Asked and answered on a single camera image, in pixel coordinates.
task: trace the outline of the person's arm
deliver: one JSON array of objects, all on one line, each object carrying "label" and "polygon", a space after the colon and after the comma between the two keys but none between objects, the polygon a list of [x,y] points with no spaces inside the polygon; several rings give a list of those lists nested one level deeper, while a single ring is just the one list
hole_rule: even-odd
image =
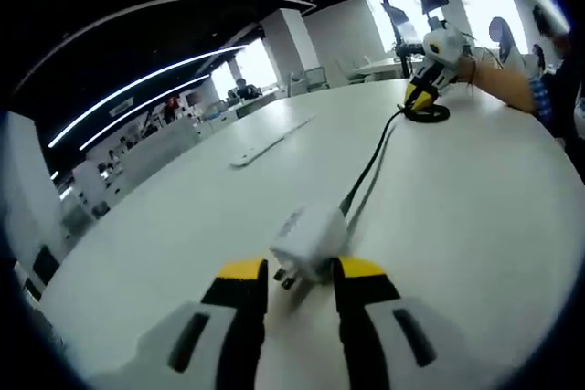
[{"label": "person's arm", "polygon": [[473,83],[510,107],[526,113],[537,111],[530,81],[520,73],[493,68],[488,64],[475,62],[471,58],[461,57],[458,74],[460,80]]}]

